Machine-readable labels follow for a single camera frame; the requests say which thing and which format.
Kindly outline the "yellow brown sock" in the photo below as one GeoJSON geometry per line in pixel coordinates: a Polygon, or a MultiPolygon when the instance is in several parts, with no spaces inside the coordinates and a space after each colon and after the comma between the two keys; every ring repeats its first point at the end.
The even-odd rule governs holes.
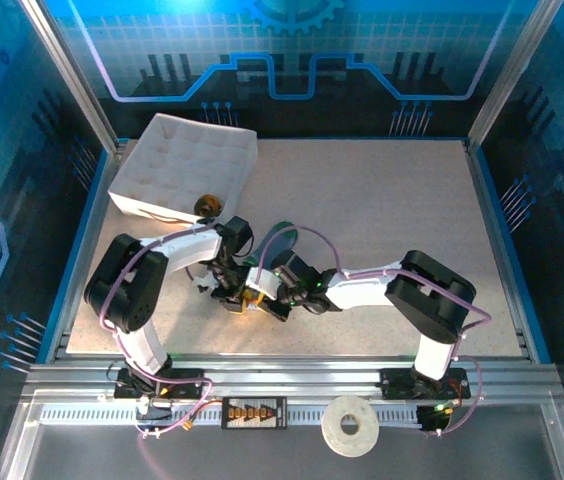
{"type": "Polygon", "coordinates": [[[194,214],[204,218],[218,217],[222,209],[221,200],[211,194],[200,196],[194,204],[194,214]]]}

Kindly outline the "white divided organizer box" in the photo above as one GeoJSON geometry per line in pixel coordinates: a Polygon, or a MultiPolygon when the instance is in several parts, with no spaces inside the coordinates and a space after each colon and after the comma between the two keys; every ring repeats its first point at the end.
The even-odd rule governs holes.
{"type": "Polygon", "coordinates": [[[123,213],[159,221],[196,222],[196,202],[219,200],[219,218],[236,214],[258,158],[253,130],[158,113],[123,161],[108,188],[123,213]]]}

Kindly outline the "white tape roll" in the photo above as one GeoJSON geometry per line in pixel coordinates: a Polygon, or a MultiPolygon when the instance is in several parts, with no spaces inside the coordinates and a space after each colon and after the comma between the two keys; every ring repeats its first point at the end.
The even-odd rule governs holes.
{"type": "Polygon", "coordinates": [[[369,402],[345,395],[332,400],[321,417],[327,446],[338,455],[357,458],[369,453],[379,438],[379,421],[369,402]]]}

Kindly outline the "black connector board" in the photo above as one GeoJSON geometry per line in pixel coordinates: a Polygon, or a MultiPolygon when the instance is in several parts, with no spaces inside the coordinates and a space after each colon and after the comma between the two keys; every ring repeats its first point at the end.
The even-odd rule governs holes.
{"type": "Polygon", "coordinates": [[[281,396],[224,397],[222,430],[285,430],[287,398],[281,396]]]}

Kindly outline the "small white black module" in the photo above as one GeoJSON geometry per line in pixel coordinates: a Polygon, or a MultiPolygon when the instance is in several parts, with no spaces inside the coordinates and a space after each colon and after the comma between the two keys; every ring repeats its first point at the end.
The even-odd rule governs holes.
{"type": "Polygon", "coordinates": [[[169,400],[143,396],[136,402],[136,420],[139,422],[166,421],[172,418],[173,409],[169,400]]]}

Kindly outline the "black controller box green light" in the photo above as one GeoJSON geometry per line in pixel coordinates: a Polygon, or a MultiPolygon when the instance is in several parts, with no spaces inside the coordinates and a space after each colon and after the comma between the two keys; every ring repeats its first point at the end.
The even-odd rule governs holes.
{"type": "Polygon", "coordinates": [[[420,430],[434,434],[442,432],[451,425],[454,410],[455,407],[452,403],[418,406],[416,408],[416,417],[420,430]]]}

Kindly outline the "aluminium mounting rail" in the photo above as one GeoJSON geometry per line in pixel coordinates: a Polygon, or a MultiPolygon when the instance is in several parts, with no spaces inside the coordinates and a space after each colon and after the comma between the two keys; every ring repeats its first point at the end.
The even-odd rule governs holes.
{"type": "MultiPolygon", "coordinates": [[[[379,371],[410,368],[404,357],[387,356],[271,356],[182,355],[177,368],[203,369],[213,382],[216,396],[286,396],[293,400],[322,402],[340,395],[379,400],[379,371]]],[[[113,372],[122,366],[115,357],[68,357],[52,364],[34,365],[24,382],[24,398],[48,401],[94,400],[110,396],[113,372]]],[[[481,405],[541,404],[563,395],[560,377],[552,364],[524,358],[482,358],[459,361],[471,392],[481,405]]]]}

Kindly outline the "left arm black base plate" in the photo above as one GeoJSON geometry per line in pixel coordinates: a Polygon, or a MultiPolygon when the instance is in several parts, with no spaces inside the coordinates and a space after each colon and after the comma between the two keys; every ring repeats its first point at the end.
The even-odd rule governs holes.
{"type": "Polygon", "coordinates": [[[121,369],[114,381],[115,399],[140,399],[142,396],[160,399],[199,400],[202,396],[204,377],[203,369],[171,368],[166,377],[174,380],[193,379],[192,383],[171,384],[149,379],[130,368],[121,369]]]}

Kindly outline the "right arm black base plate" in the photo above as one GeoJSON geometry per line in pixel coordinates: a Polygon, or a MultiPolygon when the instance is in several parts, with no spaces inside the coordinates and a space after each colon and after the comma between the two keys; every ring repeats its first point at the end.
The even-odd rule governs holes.
{"type": "Polygon", "coordinates": [[[384,400],[453,400],[469,399],[471,390],[467,373],[450,368],[440,380],[432,380],[414,368],[386,368],[379,371],[380,389],[384,400]]]}

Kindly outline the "aluminium frame post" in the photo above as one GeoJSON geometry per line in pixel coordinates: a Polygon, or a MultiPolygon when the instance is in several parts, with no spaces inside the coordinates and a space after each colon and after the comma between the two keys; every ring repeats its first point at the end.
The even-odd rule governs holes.
{"type": "Polygon", "coordinates": [[[114,132],[93,89],[43,0],[18,0],[96,137],[108,153],[118,150],[114,132]]]}
{"type": "Polygon", "coordinates": [[[468,134],[468,151],[476,153],[546,35],[564,0],[538,0],[468,134]]]}

